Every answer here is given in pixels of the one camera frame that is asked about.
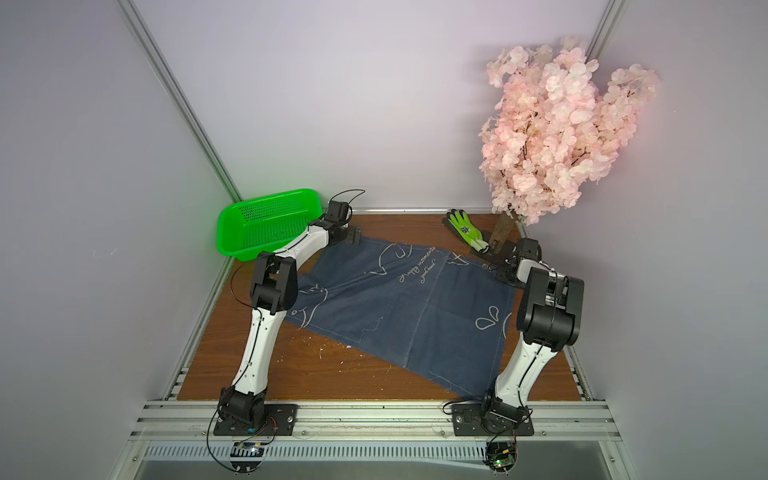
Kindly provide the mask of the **blue printed pillowcase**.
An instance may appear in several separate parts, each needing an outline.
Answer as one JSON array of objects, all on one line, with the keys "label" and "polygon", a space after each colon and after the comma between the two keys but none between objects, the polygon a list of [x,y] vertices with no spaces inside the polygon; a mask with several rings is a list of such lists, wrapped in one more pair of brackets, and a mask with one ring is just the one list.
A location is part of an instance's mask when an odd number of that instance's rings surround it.
[{"label": "blue printed pillowcase", "polygon": [[479,399],[500,372],[516,295],[476,259],[364,238],[324,249],[286,319]]}]

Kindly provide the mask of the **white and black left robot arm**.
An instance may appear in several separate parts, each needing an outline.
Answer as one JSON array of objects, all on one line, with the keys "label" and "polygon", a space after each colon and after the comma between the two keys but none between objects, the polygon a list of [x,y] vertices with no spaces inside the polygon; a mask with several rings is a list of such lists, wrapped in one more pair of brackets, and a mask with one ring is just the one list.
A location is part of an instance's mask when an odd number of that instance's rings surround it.
[{"label": "white and black left robot arm", "polygon": [[344,223],[315,220],[304,232],[274,252],[255,260],[250,296],[251,327],[238,373],[222,389],[218,426],[226,432],[253,434],[268,424],[265,398],[268,370],[279,329],[298,294],[298,269],[329,245],[360,242],[362,230]]}]

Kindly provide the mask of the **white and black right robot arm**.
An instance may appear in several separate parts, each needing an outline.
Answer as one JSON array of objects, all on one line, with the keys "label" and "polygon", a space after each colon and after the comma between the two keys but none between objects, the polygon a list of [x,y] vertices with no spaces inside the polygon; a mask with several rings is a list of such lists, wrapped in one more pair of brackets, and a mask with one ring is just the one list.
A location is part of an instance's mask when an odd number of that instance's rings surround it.
[{"label": "white and black right robot arm", "polygon": [[581,329],[585,282],[540,260],[523,258],[515,279],[523,286],[514,353],[482,406],[482,419],[497,429],[515,429],[529,420],[530,392],[545,366],[575,344]]}]

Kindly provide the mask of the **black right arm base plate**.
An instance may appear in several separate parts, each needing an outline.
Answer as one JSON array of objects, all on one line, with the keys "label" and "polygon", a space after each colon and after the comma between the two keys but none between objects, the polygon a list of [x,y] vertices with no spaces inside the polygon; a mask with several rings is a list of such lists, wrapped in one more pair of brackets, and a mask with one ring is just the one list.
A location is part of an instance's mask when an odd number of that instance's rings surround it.
[{"label": "black right arm base plate", "polygon": [[525,407],[514,407],[504,403],[492,403],[488,407],[475,403],[450,406],[453,432],[457,437],[483,435],[532,437],[534,427],[531,414],[532,412]]}]

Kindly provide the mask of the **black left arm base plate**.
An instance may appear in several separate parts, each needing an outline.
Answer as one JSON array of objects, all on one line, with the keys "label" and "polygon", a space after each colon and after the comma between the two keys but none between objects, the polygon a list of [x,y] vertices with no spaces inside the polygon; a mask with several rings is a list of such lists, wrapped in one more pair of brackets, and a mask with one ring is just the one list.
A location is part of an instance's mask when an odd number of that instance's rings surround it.
[{"label": "black left arm base plate", "polygon": [[289,403],[258,403],[222,406],[214,421],[214,436],[291,436],[298,406]]}]

